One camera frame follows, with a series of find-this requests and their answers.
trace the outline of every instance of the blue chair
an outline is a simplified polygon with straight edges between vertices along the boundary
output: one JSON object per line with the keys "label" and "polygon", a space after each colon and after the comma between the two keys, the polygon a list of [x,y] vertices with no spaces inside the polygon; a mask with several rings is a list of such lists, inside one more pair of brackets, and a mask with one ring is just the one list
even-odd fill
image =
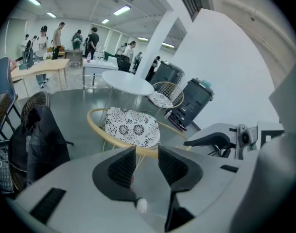
{"label": "blue chair", "polygon": [[7,140],[6,136],[2,132],[2,128],[4,126],[5,121],[11,126],[11,129],[14,131],[15,129],[13,128],[11,122],[8,119],[9,113],[11,112],[12,108],[15,110],[17,115],[20,118],[20,114],[15,107],[14,103],[17,100],[18,96],[15,93],[14,86],[13,86],[13,81],[12,81],[12,76],[11,76],[11,70],[10,70],[10,61],[9,58],[4,57],[0,59],[0,94],[2,93],[8,93],[11,97],[11,103],[6,109],[6,114],[4,115],[1,124],[0,124],[0,135]]}

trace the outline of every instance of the white round table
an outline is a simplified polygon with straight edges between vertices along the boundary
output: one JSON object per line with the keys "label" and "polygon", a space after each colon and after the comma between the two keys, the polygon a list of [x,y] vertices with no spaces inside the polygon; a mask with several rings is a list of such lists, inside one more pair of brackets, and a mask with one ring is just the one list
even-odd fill
{"label": "white round table", "polygon": [[148,96],[154,93],[149,82],[128,72],[109,70],[103,72],[101,77],[109,86],[128,94]]}

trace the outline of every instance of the white pillar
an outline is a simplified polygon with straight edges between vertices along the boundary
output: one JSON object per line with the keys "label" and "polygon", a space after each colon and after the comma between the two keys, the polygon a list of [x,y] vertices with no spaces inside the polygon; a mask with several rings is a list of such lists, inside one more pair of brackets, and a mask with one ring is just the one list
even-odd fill
{"label": "white pillar", "polygon": [[154,31],[146,50],[142,56],[141,62],[136,71],[136,75],[145,79],[158,51],[165,41],[166,36],[177,20],[178,15],[174,11],[167,11],[161,21],[159,22],[156,30]]}
{"label": "white pillar", "polygon": [[110,29],[110,31],[108,33],[108,36],[107,36],[107,39],[105,40],[105,43],[104,43],[104,51],[107,51],[107,49],[108,49],[109,42],[111,40],[112,34],[113,34],[113,29]]}
{"label": "white pillar", "polygon": [[123,34],[121,33],[121,34],[120,34],[120,37],[119,37],[119,39],[118,39],[117,45],[115,46],[114,53],[116,53],[116,52],[118,51],[118,48],[119,48],[119,46],[120,46],[120,44],[121,44],[122,36],[123,36]]}

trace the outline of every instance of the black and white cushion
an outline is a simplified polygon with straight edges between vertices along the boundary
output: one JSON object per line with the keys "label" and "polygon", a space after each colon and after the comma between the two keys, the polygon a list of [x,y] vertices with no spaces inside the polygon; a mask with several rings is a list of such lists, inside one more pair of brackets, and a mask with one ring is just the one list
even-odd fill
{"label": "black and white cushion", "polygon": [[162,93],[155,91],[149,96],[149,100],[159,108],[171,108],[173,103]]}
{"label": "black and white cushion", "polygon": [[107,111],[105,132],[126,143],[149,148],[159,142],[158,123],[154,117],[132,110],[111,107]]}

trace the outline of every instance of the man in white shirt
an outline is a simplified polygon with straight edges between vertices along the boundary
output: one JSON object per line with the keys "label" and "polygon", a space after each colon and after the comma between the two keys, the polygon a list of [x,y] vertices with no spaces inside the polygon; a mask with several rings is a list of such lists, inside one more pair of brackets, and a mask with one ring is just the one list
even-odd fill
{"label": "man in white shirt", "polygon": [[[47,26],[43,26],[41,28],[41,35],[37,38],[34,44],[38,44],[39,50],[35,52],[35,61],[42,61],[44,60],[44,56],[46,54],[46,48],[47,48]],[[44,88],[44,84],[49,80],[46,79],[46,74],[39,74],[36,75],[36,81],[39,84],[40,88]]]}
{"label": "man in white shirt", "polygon": [[27,44],[28,44],[28,41],[29,41],[28,37],[29,37],[29,35],[26,34],[25,39],[21,43],[22,56],[23,56],[23,52],[25,52],[25,50],[26,50],[26,47],[27,47]]}

